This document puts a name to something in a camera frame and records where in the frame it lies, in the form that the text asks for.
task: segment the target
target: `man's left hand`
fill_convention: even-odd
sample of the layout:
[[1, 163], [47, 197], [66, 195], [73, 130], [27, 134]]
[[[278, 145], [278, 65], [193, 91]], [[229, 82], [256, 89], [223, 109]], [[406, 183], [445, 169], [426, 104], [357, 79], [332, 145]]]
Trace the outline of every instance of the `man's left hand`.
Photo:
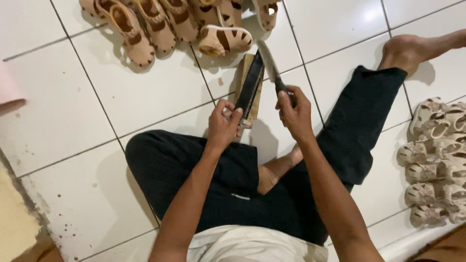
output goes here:
[[[225, 114], [231, 116], [230, 121], [226, 120], [222, 115], [225, 108], [229, 110]], [[237, 135], [238, 123], [242, 115], [243, 110], [241, 108], [234, 110], [233, 103], [220, 99], [209, 117], [209, 135], [206, 148], [213, 149], [221, 154]]]

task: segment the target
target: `man's left arm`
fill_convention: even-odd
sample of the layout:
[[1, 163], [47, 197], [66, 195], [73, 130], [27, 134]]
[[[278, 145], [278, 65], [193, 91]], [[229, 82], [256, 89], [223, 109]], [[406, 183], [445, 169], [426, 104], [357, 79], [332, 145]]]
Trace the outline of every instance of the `man's left arm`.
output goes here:
[[224, 108], [233, 110], [234, 105], [220, 100], [209, 117], [209, 135], [202, 157], [170, 203], [149, 262], [186, 261], [213, 172], [220, 155], [235, 137], [242, 115], [242, 110], [238, 109], [227, 121], [222, 116]]

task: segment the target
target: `foot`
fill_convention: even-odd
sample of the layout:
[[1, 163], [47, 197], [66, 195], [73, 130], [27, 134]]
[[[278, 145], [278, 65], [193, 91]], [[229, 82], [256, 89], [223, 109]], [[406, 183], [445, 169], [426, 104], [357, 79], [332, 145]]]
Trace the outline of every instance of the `foot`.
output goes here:
[[431, 38], [411, 34], [397, 35], [385, 43], [379, 69], [397, 67], [411, 76], [420, 63], [440, 56], [450, 49], [463, 47], [466, 47], [466, 29]]
[[282, 176], [301, 162], [302, 158], [301, 149], [296, 144], [287, 155], [258, 166], [259, 185], [257, 192], [261, 195], [267, 194]]

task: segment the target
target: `person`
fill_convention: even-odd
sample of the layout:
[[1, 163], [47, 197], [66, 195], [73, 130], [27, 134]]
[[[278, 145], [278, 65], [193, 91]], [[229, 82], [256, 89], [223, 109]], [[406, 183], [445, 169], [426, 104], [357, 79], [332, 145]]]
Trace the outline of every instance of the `person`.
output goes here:
[[[209, 117], [207, 139], [163, 130], [135, 135], [126, 159], [162, 219], [149, 261], [323, 262], [330, 235], [341, 262], [382, 262], [350, 191], [371, 168], [370, 150], [405, 78], [465, 45], [466, 30], [391, 38], [376, 71], [354, 70], [317, 137], [311, 103], [288, 86], [290, 96], [278, 94], [277, 117], [297, 147], [263, 165], [255, 147], [232, 143], [242, 110], [224, 100]], [[225, 109], [234, 110], [230, 121]]]

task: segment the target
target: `black pants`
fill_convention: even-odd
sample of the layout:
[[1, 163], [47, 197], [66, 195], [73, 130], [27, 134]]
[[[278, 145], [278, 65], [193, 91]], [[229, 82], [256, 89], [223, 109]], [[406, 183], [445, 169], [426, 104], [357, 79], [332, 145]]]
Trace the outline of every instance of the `black pants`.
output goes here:
[[[349, 191], [369, 173], [370, 151], [406, 75], [397, 68], [372, 71], [357, 67], [317, 138], [327, 161]], [[205, 138], [163, 130], [137, 134], [129, 141], [126, 160], [160, 219], [205, 145]], [[323, 245], [328, 234], [315, 207], [304, 161], [264, 196], [257, 194], [258, 181], [257, 149], [232, 143], [213, 174], [197, 232], [223, 225], [259, 226]]]

